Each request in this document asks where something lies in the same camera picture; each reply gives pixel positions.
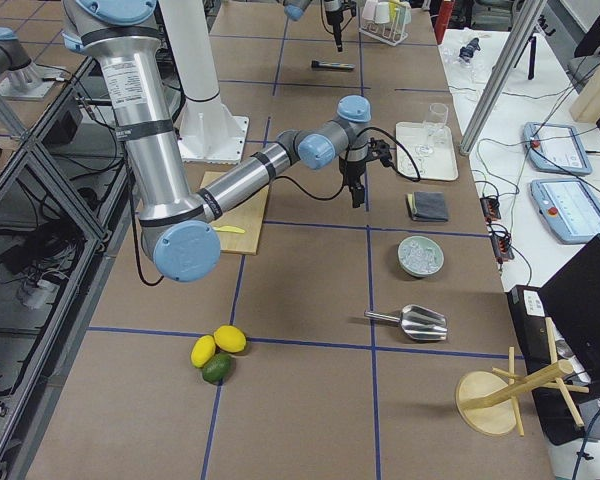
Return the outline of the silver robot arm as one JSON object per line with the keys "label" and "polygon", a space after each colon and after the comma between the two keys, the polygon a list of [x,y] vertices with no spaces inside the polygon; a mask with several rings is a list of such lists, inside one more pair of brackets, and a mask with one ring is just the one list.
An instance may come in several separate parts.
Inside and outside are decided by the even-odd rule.
{"label": "silver robot arm", "polygon": [[192,191],[185,160],[227,153],[247,130],[221,100],[202,3],[66,1],[62,8],[66,47],[100,65],[143,204],[142,248],[162,276],[207,275],[221,253],[213,222],[294,164],[320,169],[341,159],[348,172],[364,170],[371,106],[349,95],[321,127],[285,131]]}
{"label": "silver robot arm", "polygon": [[[289,20],[298,21],[311,5],[310,0],[283,0],[280,4]],[[356,4],[345,0],[320,1],[320,19],[324,30],[332,36],[336,50],[343,51],[342,31],[345,12],[353,9],[352,16],[356,16]]]}

